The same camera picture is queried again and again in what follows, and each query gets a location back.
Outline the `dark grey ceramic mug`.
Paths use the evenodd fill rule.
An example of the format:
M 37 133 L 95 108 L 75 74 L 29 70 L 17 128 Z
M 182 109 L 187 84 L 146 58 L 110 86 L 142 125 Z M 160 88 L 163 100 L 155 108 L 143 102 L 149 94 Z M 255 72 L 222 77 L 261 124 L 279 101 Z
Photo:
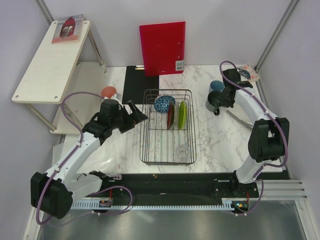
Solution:
M 205 102 L 205 107 L 208 111 L 214 113 L 215 116 L 219 116 L 220 109 L 224 107 L 223 93 L 218 90 L 209 92 Z

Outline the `light blue plastic cup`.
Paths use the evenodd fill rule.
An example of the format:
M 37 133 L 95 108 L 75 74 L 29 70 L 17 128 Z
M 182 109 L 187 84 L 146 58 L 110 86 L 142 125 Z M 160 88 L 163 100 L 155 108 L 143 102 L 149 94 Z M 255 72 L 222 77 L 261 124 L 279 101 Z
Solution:
M 212 92 L 212 91 L 219 91 L 222 92 L 225 88 L 225 85 L 222 81 L 219 80 L 213 80 L 210 85 L 209 85 L 209 90 L 208 92 Z

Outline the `pink plastic cup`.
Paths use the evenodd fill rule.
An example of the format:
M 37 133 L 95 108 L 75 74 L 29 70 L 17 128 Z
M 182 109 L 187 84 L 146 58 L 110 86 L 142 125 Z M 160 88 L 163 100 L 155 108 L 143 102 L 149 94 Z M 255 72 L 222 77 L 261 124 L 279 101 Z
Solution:
M 100 95 L 103 98 L 111 99 L 113 96 L 117 95 L 117 90 L 113 86 L 106 86 L 101 90 Z

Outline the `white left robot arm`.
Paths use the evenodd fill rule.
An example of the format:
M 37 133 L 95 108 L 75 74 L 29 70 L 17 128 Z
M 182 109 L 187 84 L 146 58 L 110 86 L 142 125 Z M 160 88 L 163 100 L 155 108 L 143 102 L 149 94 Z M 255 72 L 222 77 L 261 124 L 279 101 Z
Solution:
M 110 185 L 102 173 L 92 171 L 78 179 L 77 172 L 88 157 L 101 147 L 113 130 L 125 133 L 148 117 L 129 100 L 131 113 L 115 99 L 105 99 L 99 112 L 85 124 L 78 140 L 54 166 L 45 173 L 36 172 L 30 180 L 31 205 L 36 209 L 39 225 L 40 212 L 62 219 L 74 202 L 90 195 L 106 196 Z

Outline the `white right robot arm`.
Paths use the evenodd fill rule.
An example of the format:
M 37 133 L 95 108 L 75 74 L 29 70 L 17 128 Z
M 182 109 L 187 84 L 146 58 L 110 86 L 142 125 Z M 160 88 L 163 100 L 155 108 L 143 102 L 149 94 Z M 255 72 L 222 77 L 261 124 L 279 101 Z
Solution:
M 229 191 L 235 197 L 242 196 L 247 187 L 255 184 L 265 167 L 282 168 L 288 161 L 290 123 L 285 117 L 278 117 L 256 96 L 248 81 L 241 81 L 237 68 L 222 70 L 224 90 L 223 104 L 231 108 L 238 104 L 253 124 L 248 140 L 248 157 L 242 166 L 232 173 Z

